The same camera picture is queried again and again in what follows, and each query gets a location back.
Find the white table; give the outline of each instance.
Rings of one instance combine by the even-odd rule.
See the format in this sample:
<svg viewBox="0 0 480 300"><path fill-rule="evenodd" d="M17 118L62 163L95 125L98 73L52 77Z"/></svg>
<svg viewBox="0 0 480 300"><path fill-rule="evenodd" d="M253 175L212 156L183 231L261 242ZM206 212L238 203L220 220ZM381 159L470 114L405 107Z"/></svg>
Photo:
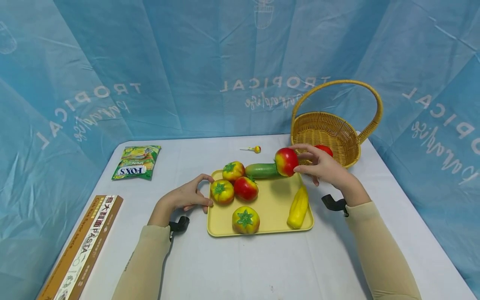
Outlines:
<svg viewBox="0 0 480 300"><path fill-rule="evenodd" d="M162 146L152 181L110 180L127 145ZM97 194L125 200L83 291L83 300L108 300L132 254L142 226L157 200L200 173L226 163L271 162L289 135L127 142L117 147L95 187ZM260 145L262 152L239 151ZM350 171L375 201L403 251L425 300L474 300L377 152L366 141ZM320 198L340 193L327 184L307 187L315 225L310 231L253 237L213 238L201 209L187 214L188 230L174 238L165 263L162 300L361 300L371 299L358 261L353 236L341 212L328 211ZM208 185L201 191L208 195Z"/></svg>

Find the toy cucumber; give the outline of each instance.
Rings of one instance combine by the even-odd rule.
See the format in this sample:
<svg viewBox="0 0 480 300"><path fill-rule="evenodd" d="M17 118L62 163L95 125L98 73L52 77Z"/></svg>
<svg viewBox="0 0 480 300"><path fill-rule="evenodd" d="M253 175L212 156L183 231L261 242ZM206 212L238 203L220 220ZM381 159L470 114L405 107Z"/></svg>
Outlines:
<svg viewBox="0 0 480 300"><path fill-rule="evenodd" d="M276 164L253 164L245 168L245 174L254 179L280 177Z"/></svg>

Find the wicker basket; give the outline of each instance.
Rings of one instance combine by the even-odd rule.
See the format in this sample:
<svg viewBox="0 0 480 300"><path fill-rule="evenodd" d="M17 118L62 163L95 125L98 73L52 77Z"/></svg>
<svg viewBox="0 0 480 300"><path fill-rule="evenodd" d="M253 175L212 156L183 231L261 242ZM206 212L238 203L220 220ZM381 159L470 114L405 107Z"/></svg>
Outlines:
<svg viewBox="0 0 480 300"><path fill-rule="evenodd" d="M357 84L368 88L377 100L377 112L368 126L357 135L355 129L344 119L331 113L314 111L297 115L303 101L316 91L334 84ZM330 147L333 158L342 166L349 168L360 158L360 144L377 128L382 118L383 104L380 95L371 86L356 80L335 80L316 86L304 94L296 103L292 111L292 144L325 145Z"/></svg>

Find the green candy bag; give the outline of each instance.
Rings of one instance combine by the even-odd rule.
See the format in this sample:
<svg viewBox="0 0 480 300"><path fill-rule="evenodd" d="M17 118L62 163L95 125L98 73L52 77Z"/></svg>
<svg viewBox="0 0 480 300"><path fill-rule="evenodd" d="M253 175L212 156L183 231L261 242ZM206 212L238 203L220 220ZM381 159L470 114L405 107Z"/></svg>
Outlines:
<svg viewBox="0 0 480 300"><path fill-rule="evenodd" d="M153 167L161 148L160 146L125 147L112 180L134 177L152 180Z"/></svg>

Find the brown box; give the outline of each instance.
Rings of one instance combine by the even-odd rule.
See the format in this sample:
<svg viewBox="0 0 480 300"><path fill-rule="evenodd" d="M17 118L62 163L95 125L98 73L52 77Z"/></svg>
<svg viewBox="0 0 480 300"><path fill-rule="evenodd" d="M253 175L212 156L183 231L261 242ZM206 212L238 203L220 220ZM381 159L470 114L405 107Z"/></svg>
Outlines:
<svg viewBox="0 0 480 300"><path fill-rule="evenodd" d="M37 300L78 300L123 198L97 195Z"/></svg>

